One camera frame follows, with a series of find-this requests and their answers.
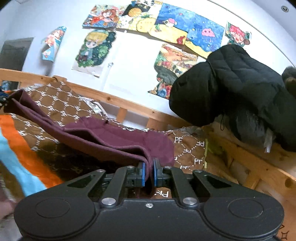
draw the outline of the poster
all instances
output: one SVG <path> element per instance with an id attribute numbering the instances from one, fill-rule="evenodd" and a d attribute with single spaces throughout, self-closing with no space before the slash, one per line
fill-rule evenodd
<path id="1" fill-rule="evenodd" d="M 116 39 L 116 33 L 104 29 L 90 32 L 84 39 L 72 69 L 87 74 L 101 74 L 104 60 Z"/>
<path id="2" fill-rule="evenodd" d="M 224 34 L 224 27 L 195 14 L 185 45 L 198 55 L 207 58 L 210 53 L 219 49 Z"/>
<path id="3" fill-rule="evenodd" d="M 154 64 L 158 84 L 148 92 L 169 99 L 175 80 L 196 65 L 197 58 L 196 55 L 183 52 L 172 45 L 163 44 Z"/>
<path id="4" fill-rule="evenodd" d="M 82 26 L 115 28 L 125 9 L 126 6 L 95 5 Z"/>
<path id="5" fill-rule="evenodd" d="M 229 38 L 228 44 L 236 44 L 241 47 L 251 43 L 252 34 L 243 32 L 239 27 L 227 23 L 225 35 Z"/>
<path id="6" fill-rule="evenodd" d="M 155 0 L 133 1 L 124 11 L 118 28 L 148 33 L 154 26 L 162 2 Z"/>
<path id="7" fill-rule="evenodd" d="M 194 15 L 192 11 L 163 3 L 149 34 L 170 43 L 183 45 Z"/>
<path id="8" fill-rule="evenodd" d="M 66 27 L 61 26 L 53 30 L 47 36 L 44 43 L 46 43 L 49 46 L 49 48 L 42 53 L 42 59 L 50 60 L 52 62 L 54 61 L 66 30 Z"/>

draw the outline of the black puffer jacket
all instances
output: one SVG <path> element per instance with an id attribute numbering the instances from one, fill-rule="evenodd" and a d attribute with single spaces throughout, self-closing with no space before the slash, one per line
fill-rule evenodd
<path id="1" fill-rule="evenodd" d="M 223 46 L 180 76 L 170 92 L 170 108 L 196 126 L 212 123 L 219 114 L 249 110 L 284 149 L 296 151 L 296 99 L 278 73 L 240 46 Z"/>

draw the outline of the recessed ceiling light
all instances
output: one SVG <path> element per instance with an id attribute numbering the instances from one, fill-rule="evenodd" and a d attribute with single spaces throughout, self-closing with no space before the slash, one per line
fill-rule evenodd
<path id="1" fill-rule="evenodd" d="M 281 9 L 284 11 L 284 12 L 289 12 L 289 8 L 287 6 L 282 6 Z"/>

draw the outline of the purple garment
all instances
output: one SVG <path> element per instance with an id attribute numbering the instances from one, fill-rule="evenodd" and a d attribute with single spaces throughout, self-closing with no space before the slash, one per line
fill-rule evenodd
<path id="1" fill-rule="evenodd" d="M 121 165 L 146 164 L 145 180 L 153 179 L 153 159 L 159 158 L 162 166 L 174 165 L 174 144 L 164 134 L 155 131 L 129 131 L 94 117 L 82 117 L 77 123 L 60 127 L 54 123 L 24 90 L 8 98 L 4 112 L 14 113 L 38 124 L 48 134 L 71 148 L 97 158 Z"/>

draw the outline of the gray door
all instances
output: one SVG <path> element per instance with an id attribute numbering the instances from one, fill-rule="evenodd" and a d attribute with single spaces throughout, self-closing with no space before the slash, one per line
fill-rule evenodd
<path id="1" fill-rule="evenodd" d="M 33 38 L 8 40 L 0 53 L 0 68 L 22 71 Z"/>

